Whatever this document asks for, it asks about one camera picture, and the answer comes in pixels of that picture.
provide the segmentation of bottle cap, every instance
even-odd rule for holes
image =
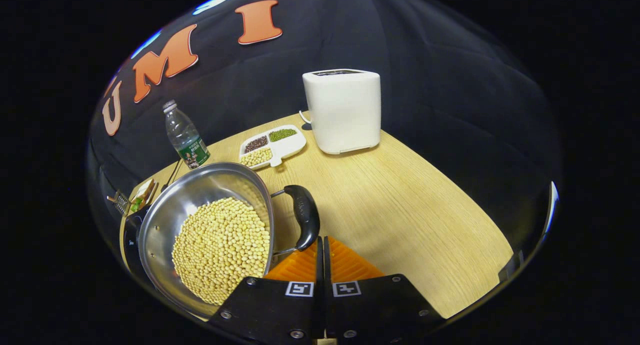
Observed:
[[[167,114],[171,110],[174,110],[176,108],[176,106],[178,106],[178,104],[176,104],[176,101],[175,100],[170,100],[169,102],[165,103],[162,106],[162,110],[164,111],[165,114]]]

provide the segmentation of screw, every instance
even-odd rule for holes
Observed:
[[[288,335],[290,335],[291,338],[294,338],[294,339],[302,339],[305,337],[305,333],[300,330],[293,330],[290,333],[288,333]]]

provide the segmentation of white divided tray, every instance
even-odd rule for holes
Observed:
[[[295,134],[272,142],[269,139],[269,133],[273,133],[274,131],[278,131],[282,129],[291,129],[295,131]],[[249,151],[245,153],[245,148],[247,147],[247,144],[249,144],[253,140],[256,140],[257,138],[260,138],[261,136],[267,137],[267,144],[262,147],[258,147],[253,151]],[[302,135],[298,127],[291,124],[282,125],[282,126],[274,127],[263,133],[259,133],[256,136],[247,138],[247,140],[245,140],[242,143],[242,145],[240,145],[240,154],[238,156],[238,160],[242,159],[243,156],[251,154],[252,152],[259,151],[260,149],[270,148],[272,157],[265,162],[261,162],[256,165],[250,166],[250,168],[256,170],[256,169],[266,167],[267,165],[271,165],[272,167],[277,167],[282,163],[282,159],[286,159],[290,156],[296,155],[298,152],[302,150],[303,147],[305,147],[306,144],[307,144],[307,138],[304,135]]]

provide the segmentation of orange gripper pad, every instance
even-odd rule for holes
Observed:
[[[274,281],[316,281],[316,257],[318,245],[313,244],[304,251],[295,250],[276,267],[267,272],[265,279]]]
[[[329,236],[331,249],[331,282],[363,281],[385,274],[354,250]]]

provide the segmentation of white toaster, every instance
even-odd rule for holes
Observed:
[[[380,142],[380,75],[354,69],[302,74],[313,137],[320,150],[340,154]]]

